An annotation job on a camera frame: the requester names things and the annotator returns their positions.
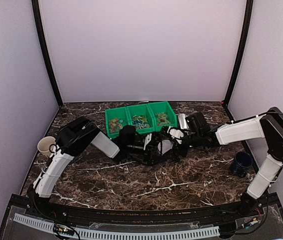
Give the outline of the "white jar lid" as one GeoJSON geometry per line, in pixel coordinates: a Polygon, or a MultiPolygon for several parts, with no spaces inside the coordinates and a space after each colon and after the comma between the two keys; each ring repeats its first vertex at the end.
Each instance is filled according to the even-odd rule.
{"type": "Polygon", "coordinates": [[[162,140],[158,144],[158,151],[161,155],[164,155],[168,151],[170,151],[174,146],[174,142],[171,140],[162,140]]]}

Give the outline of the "metal scoop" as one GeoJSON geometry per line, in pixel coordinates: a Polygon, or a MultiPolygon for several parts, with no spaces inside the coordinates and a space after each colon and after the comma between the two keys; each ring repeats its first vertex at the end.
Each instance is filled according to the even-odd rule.
{"type": "Polygon", "coordinates": [[[190,129],[189,126],[188,126],[186,117],[187,117],[187,115],[184,114],[184,113],[180,113],[180,114],[177,116],[179,127],[180,127],[182,130],[189,130],[189,129],[190,129]]]}

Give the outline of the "green three-compartment bin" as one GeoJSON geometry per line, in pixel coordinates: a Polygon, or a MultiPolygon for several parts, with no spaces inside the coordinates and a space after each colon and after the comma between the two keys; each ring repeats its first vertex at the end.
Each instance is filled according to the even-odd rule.
{"type": "Polygon", "coordinates": [[[141,134],[160,132],[162,127],[177,127],[178,120],[167,101],[151,102],[107,109],[105,111],[106,132],[115,139],[124,126],[131,125],[141,134]]]}

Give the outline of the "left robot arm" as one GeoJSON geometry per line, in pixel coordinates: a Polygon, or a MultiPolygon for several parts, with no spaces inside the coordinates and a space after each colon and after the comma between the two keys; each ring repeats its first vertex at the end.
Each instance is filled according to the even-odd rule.
{"type": "Polygon", "coordinates": [[[121,160],[130,154],[140,154],[143,156],[141,164],[146,166],[154,166],[163,161],[164,147],[156,139],[154,132],[142,137],[135,126],[125,125],[116,138],[110,139],[89,119],[79,117],[63,126],[54,142],[48,145],[48,160],[27,190],[29,197],[38,198],[33,202],[32,209],[41,218],[48,218],[52,214],[52,206],[44,200],[51,197],[65,168],[89,145],[115,160],[121,160]]]}

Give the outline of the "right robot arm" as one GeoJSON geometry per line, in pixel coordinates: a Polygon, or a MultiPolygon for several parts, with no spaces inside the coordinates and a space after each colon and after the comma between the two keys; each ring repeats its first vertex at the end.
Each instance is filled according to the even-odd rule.
{"type": "Polygon", "coordinates": [[[283,112],[272,107],[268,111],[240,120],[231,120],[210,128],[202,113],[186,119],[188,129],[169,127],[166,131],[177,144],[185,149],[216,148],[232,143],[262,143],[265,158],[258,166],[258,172],[247,187],[248,195],[237,205],[236,212],[247,217],[256,209],[258,198],[276,182],[283,170],[283,112]]]}

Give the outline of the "wrapped colourful candies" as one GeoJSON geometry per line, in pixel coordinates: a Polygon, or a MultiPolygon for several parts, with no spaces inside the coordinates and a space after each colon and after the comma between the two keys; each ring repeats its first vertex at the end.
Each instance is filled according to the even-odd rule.
{"type": "Polygon", "coordinates": [[[132,125],[135,126],[137,130],[149,128],[149,122],[145,115],[134,115],[132,118],[132,125]]]}

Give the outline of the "green yellow gummy candies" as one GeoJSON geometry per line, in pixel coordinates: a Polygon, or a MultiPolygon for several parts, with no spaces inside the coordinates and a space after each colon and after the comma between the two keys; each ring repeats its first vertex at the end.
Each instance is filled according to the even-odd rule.
{"type": "Polygon", "coordinates": [[[171,123],[169,121],[168,115],[165,112],[156,113],[155,118],[156,118],[157,126],[165,126],[171,123]]]}

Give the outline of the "star gummy candies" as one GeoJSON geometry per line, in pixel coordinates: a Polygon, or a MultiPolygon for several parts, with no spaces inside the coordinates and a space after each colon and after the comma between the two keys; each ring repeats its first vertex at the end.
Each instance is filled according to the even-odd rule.
{"type": "Polygon", "coordinates": [[[119,132],[124,126],[124,119],[123,118],[113,118],[108,122],[108,129],[111,134],[119,132]]]}

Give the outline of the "dark blue mug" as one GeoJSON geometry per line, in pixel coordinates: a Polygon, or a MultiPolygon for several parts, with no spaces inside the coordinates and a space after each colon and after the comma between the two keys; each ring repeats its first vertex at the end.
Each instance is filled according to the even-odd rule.
{"type": "Polygon", "coordinates": [[[232,175],[244,178],[252,163],[253,159],[251,155],[247,152],[240,151],[235,155],[229,169],[232,175]]]}

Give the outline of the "beige ceramic mug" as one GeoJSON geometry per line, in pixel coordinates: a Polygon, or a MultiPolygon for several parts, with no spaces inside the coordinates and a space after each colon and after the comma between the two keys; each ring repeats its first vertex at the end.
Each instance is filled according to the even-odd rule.
{"type": "Polygon", "coordinates": [[[51,156],[50,147],[56,143],[56,139],[53,136],[46,136],[42,138],[37,144],[37,150],[45,157],[51,156]]]}

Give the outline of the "black front rail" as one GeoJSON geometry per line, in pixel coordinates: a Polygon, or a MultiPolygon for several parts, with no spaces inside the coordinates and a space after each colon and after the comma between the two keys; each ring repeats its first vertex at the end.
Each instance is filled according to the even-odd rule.
{"type": "Polygon", "coordinates": [[[257,210],[262,214],[266,213],[267,204],[276,203],[278,197],[275,193],[261,199],[250,210],[244,211],[241,202],[232,202],[228,204],[197,207],[177,210],[104,210],[76,206],[67,206],[64,204],[52,203],[49,201],[38,201],[37,207],[49,217],[56,213],[57,220],[62,223],[74,225],[88,225],[92,222],[109,224],[174,224],[199,221],[201,224],[228,224],[242,217],[252,217],[257,215],[257,210]]]}

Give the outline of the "right black frame post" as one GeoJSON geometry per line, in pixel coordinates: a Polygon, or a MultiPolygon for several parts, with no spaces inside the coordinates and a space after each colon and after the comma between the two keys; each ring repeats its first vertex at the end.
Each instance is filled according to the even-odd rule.
{"type": "Polygon", "coordinates": [[[244,17],[243,17],[243,24],[242,24],[238,49],[237,49],[237,53],[236,53],[236,58],[235,58],[235,61],[234,61],[233,70],[232,70],[232,73],[231,73],[231,76],[230,76],[227,91],[226,91],[224,100],[222,101],[223,102],[222,105],[225,109],[228,107],[230,100],[232,98],[232,94],[234,92],[236,81],[237,81],[239,71],[240,71],[240,67],[241,67],[241,64],[242,64],[242,60],[243,60],[243,56],[244,56],[244,52],[245,52],[245,47],[246,47],[246,42],[247,42],[247,37],[248,37],[248,33],[249,33],[249,28],[250,28],[250,23],[251,23],[253,5],[254,5],[253,0],[247,0],[246,1],[244,17]]]}

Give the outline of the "black frame post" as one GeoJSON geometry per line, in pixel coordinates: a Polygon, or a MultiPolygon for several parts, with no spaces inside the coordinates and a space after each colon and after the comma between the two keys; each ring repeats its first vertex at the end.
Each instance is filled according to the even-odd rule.
{"type": "Polygon", "coordinates": [[[234,61],[233,70],[232,70],[232,73],[231,73],[231,76],[230,76],[227,91],[226,91],[224,100],[222,101],[223,102],[222,105],[225,109],[228,107],[230,100],[232,98],[232,94],[234,92],[236,81],[237,81],[239,71],[240,71],[240,67],[241,67],[241,64],[242,64],[242,60],[243,60],[243,56],[244,56],[244,52],[245,52],[245,47],[246,47],[246,42],[247,42],[247,37],[248,37],[248,33],[249,33],[249,28],[250,28],[250,23],[251,23],[253,5],[254,5],[253,0],[247,0],[246,1],[244,17],[243,17],[243,24],[242,24],[238,49],[237,49],[237,53],[236,53],[236,58],[235,58],[235,61],[234,61]]]}
{"type": "Polygon", "coordinates": [[[53,70],[53,65],[51,62],[47,42],[46,42],[46,37],[45,37],[45,32],[44,32],[44,26],[43,26],[43,21],[42,21],[42,16],[41,16],[41,11],[40,11],[40,2],[38,0],[32,0],[32,11],[33,11],[33,17],[34,17],[34,22],[35,22],[35,27],[37,31],[37,37],[41,49],[41,54],[44,60],[44,65],[46,68],[46,72],[48,75],[48,79],[55,97],[55,100],[57,102],[58,107],[60,108],[64,103],[62,100],[62,96],[57,84],[57,80],[55,77],[55,73],[53,70]]]}

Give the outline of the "left black frame post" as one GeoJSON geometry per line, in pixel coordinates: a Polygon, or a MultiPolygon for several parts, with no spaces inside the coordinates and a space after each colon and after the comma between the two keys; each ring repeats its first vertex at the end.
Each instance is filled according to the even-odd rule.
{"type": "Polygon", "coordinates": [[[41,16],[41,11],[40,11],[40,2],[38,0],[32,0],[32,11],[33,11],[33,17],[34,17],[34,22],[35,22],[35,27],[37,31],[37,37],[41,49],[41,54],[44,60],[44,65],[46,68],[46,72],[48,75],[48,79],[55,97],[55,100],[57,102],[58,107],[60,108],[64,103],[62,100],[62,96],[57,84],[57,80],[55,77],[55,73],[53,70],[53,65],[51,62],[47,42],[46,42],[46,37],[45,37],[45,32],[44,32],[44,26],[43,26],[43,21],[42,21],[42,16],[41,16]]]}

